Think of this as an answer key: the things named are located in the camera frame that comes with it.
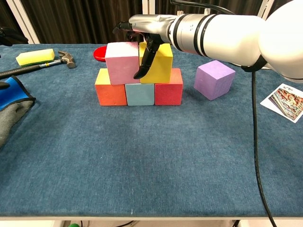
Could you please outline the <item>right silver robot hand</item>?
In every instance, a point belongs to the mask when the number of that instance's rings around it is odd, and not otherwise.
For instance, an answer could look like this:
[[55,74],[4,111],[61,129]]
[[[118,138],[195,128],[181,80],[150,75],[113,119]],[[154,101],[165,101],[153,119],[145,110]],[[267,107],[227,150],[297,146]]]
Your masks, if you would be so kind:
[[128,38],[140,34],[146,40],[146,47],[138,71],[134,75],[134,79],[141,79],[150,70],[156,53],[162,44],[170,44],[169,28],[176,15],[147,15],[137,14],[129,18],[128,21],[118,23],[112,33],[126,31]]

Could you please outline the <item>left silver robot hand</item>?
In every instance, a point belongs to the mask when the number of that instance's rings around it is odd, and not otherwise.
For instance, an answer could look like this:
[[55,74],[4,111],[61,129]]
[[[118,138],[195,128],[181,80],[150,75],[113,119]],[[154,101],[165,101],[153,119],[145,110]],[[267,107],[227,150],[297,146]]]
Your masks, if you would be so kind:
[[[12,42],[9,40],[9,38],[13,40],[17,40],[20,42],[27,43],[28,39],[24,36],[19,34],[17,31],[8,28],[8,27],[0,27],[0,45],[4,46],[12,46]],[[10,77],[12,74],[5,74],[4,76],[0,76],[0,79],[6,79]],[[0,82],[0,89],[6,89],[9,88],[10,85],[7,82]]]

